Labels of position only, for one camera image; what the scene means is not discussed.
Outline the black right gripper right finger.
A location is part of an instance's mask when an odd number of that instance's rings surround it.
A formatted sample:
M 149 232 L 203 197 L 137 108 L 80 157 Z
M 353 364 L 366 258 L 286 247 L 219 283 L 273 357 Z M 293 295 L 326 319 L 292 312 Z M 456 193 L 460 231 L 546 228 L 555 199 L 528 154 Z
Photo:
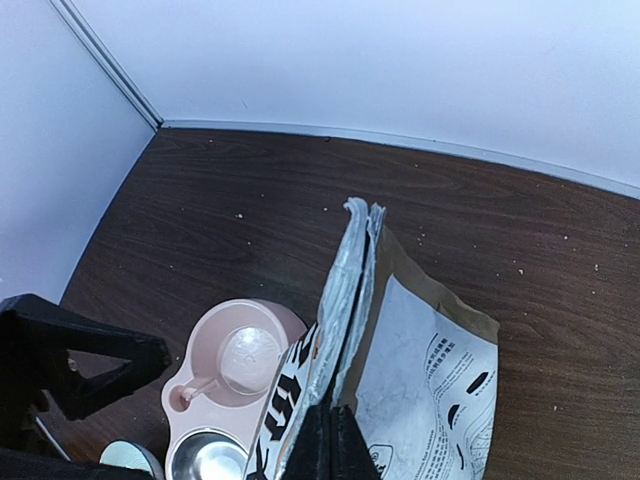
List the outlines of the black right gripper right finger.
M 312 406 L 306 413 L 284 478 L 379 480 L 355 416 L 348 406 Z

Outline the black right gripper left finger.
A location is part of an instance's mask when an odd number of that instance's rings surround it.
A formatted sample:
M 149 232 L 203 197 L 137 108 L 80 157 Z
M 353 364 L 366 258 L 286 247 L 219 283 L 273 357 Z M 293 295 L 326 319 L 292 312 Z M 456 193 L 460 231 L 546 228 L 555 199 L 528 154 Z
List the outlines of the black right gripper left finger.
M 80 373 L 71 352 L 114 358 L 116 368 Z M 164 340 L 90 320 L 35 294 L 1 301 L 1 446 L 25 450 L 46 430 L 36 417 L 51 398 L 67 420 L 88 416 L 156 380 L 171 363 Z

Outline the brown dog food bag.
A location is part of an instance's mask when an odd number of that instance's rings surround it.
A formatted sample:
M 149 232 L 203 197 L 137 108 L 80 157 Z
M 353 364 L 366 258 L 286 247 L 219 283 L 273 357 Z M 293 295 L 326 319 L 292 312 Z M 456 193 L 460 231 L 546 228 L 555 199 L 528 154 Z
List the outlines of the brown dog food bag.
M 285 479 L 307 411 L 348 406 L 380 479 L 480 479 L 491 447 L 498 323 L 429 277 L 356 197 L 317 319 L 282 356 L 244 475 Z

